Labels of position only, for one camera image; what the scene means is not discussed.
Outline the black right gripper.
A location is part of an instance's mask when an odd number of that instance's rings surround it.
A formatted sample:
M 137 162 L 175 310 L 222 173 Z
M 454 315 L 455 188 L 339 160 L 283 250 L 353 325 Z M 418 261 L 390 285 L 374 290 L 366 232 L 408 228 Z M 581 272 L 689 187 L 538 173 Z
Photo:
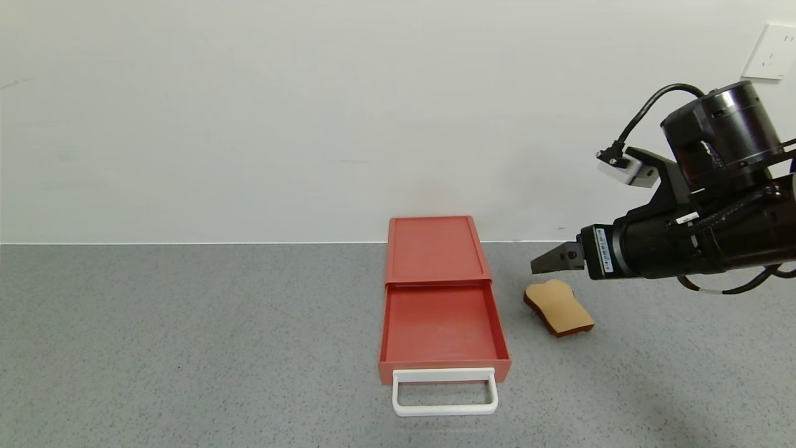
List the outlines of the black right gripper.
M 594 280 L 662 279 L 711 273 L 693 235 L 674 235 L 673 212 L 643 216 L 628 213 L 611 225 L 584 227 L 579 241 L 566 241 L 532 261 L 532 273 L 588 269 Z

